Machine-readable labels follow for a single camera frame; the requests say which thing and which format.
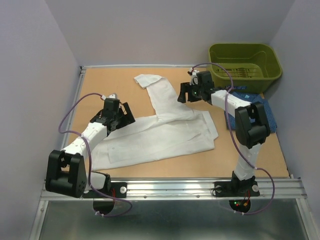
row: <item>aluminum frame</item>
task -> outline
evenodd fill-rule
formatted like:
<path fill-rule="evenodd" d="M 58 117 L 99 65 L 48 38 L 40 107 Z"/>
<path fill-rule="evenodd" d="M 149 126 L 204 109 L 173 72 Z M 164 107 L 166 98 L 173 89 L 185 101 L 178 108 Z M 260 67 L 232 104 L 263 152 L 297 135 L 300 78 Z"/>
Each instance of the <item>aluminum frame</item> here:
<path fill-rule="evenodd" d="M 79 98 L 82 85 L 86 75 L 86 69 L 90 68 L 188 68 L 193 65 L 101 65 L 101 66 L 82 66 L 79 82 L 74 96 L 75 103 Z M 73 123 L 75 110 L 68 118 L 67 128 L 70 129 Z M 62 140 L 61 148 L 64 148 L 69 141 L 69 134 Z M 268 178 L 257 178 L 261 196 L 252 199 L 268 199 L 272 194 L 272 184 Z M 129 201 L 173 201 L 173 200 L 221 200 L 212 195 L 214 182 L 230 181 L 229 178 L 113 178 L 113 182 L 127 182 L 127 200 Z M 296 199 L 303 225 L 307 236 L 311 240 L 320 240 L 319 231 L 316 227 L 308 202 L 307 194 L 303 183 L 298 178 L 275 178 L 275 199 Z M 46 216 L 49 201 L 109 201 L 105 198 L 73 198 L 48 192 L 43 188 L 35 220 L 30 234 L 30 240 L 38 240 Z"/>

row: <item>folded fabric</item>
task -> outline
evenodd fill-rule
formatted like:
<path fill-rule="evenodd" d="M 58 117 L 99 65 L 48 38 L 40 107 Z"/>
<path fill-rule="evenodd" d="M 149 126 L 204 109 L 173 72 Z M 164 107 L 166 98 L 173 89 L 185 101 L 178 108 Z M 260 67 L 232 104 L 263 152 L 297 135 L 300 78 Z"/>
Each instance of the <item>folded fabric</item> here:
<path fill-rule="evenodd" d="M 239 98 L 239 99 L 241 99 L 241 100 L 248 101 L 248 102 L 251 102 L 251 103 L 255 103 L 255 102 L 262 103 L 263 106 L 264 106 L 264 111 L 265 111 L 265 114 L 266 114 L 266 118 L 267 118 L 269 126 L 270 126 L 270 131 L 271 131 L 271 133 L 275 133 L 276 132 L 277 123 L 276 123 L 274 115 L 273 115 L 273 113 L 271 111 L 271 108 L 270 108 L 270 105 L 268 103 L 268 100 L 263 99 L 260 94 L 254 94 L 254 93 L 233 92 L 232 95 L 237 97 L 237 98 Z M 235 130 L 236 129 L 235 118 L 229 114 L 229 119 L 230 119 L 232 130 Z M 227 119 L 225 119 L 225 123 L 226 123 L 226 127 L 228 128 Z"/>
<path fill-rule="evenodd" d="M 92 169 L 112 169 L 211 150 L 218 132 L 208 111 L 177 101 L 169 81 L 159 75 L 134 78 L 146 88 L 155 115 L 136 118 L 112 132 L 92 151 Z"/>

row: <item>brown table surface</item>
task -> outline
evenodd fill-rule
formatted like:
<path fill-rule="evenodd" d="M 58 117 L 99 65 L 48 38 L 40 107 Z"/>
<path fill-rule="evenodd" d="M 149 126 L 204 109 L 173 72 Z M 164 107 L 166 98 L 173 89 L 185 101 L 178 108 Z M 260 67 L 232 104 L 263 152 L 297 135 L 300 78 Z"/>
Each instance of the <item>brown table surface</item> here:
<path fill-rule="evenodd" d="M 117 93 L 122 102 L 128 102 L 135 118 L 155 114 L 146 89 L 142 89 L 134 77 L 139 74 L 155 74 L 167 78 L 179 94 L 180 83 L 188 82 L 187 68 L 89 68 L 86 70 L 80 97 L 97 92 L 106 96 Z M 230 177 L 238 161 L 238 153 L 226 127 L 224 111 L 204 101 L 186 103 L 193 109 L 209 111 L 219 137 L 213 150 L 191 155 L 103 170 L 112 177 L 122 178 L 204 178 Z M 77 107 L 72 130 L 82 132 L 90 119 L 103 107 L 97 96 L 85 98 Z M 76 136 L 71 135 L 71 143 Z M 277 135 L 271 134 L 262 145 L 257 167 L 265 168 L 273 177 L 288 177 L 289 173 Z M 257 177 L 266 177 L 257 171 Z"/>

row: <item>gray wall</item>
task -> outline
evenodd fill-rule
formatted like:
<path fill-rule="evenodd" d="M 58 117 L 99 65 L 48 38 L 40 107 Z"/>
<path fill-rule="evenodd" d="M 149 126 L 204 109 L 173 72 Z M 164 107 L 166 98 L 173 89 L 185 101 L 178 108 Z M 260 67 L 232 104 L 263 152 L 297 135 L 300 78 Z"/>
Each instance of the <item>gray wall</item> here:
<path fill-rule="evenodd" d="M 78 64 L 44 0 L 0 1 L 0 239 L 28 239 Z"/>
<path fill-rule="evenodd" d="M 269 43 L 294 0 L 46 0 L 82 66 L 195 64 L 214 42 Z"/>
<path fill-rule="evenodd" d="M 287 166 L 320 226 L 320 1 L 296 0 L 271 42 L 283 76 L 266 93 Z"/>

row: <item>green plastic basket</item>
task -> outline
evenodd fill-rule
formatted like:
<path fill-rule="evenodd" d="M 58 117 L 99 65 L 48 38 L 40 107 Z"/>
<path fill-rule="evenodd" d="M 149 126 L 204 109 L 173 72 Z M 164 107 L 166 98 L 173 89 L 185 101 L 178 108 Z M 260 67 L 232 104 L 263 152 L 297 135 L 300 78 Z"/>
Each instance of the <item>green plastic basket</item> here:
<path fill-rule="evenodd" d="M 282 74 L 274 50 L 261 43 L 217 43 L 209 48 L 209 61 L 224 67 L 232 76 L 237 92 L 260 94 Z M 209 65 L 214 86 L 231 85 L 227 74 Z"/>

